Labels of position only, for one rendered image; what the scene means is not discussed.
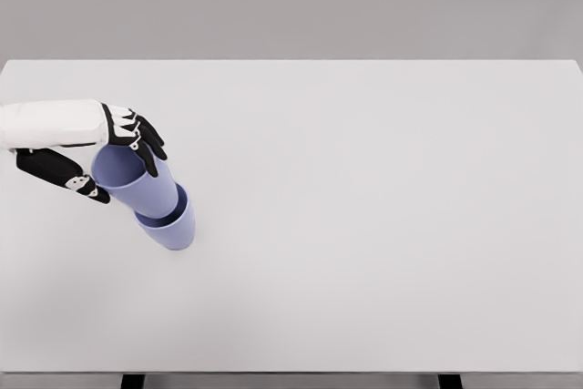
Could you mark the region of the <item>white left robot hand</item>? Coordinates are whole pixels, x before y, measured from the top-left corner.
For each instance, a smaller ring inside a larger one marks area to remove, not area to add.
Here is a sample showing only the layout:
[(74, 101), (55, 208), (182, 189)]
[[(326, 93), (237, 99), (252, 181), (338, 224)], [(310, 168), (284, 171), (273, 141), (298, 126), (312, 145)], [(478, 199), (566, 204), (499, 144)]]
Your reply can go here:
[(0, 105), (0, 149), (25, 173), (88, 199), (108, 204), (109, 193), (74, 160), (54, 150), (113, 145), (128, 148), (159, 175), (165, 141), (151, 123), (128, 107), (95, 99), (47, 100)]

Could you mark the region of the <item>lavender blue plastic cup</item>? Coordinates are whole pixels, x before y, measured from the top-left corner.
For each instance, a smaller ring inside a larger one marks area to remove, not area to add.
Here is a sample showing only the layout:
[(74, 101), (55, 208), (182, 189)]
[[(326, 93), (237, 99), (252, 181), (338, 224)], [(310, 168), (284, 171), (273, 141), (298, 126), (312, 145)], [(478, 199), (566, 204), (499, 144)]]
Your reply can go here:
[(106, 145), (95, 155), (91, 173), (98, 186), (135, 212), (152, 219), (168, 216), (179, 203), (176, 182), (168, 165), (156, 155), (157, 177), (128, 147)]
[(171, 251), (182, 251), (194, 241), (195, 214), (188, 192), (176, 183), (178, 203), (167, 216), (153, 219), (134, 212), (139, 227), (156, 243)]

